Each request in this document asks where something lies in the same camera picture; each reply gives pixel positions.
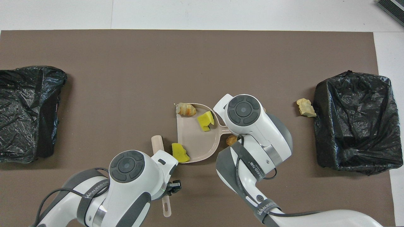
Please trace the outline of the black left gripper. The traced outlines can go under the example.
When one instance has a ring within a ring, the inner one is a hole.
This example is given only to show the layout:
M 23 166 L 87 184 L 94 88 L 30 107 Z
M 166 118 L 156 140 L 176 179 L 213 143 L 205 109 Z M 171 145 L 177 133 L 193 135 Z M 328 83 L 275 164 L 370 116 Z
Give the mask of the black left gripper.
M 181 189 L 181 180 L 174 180 L 173 182 L 168 182 L 166 190 L 163 193 L 164 196 L 171 196 L 176 193 L 176 189 Z

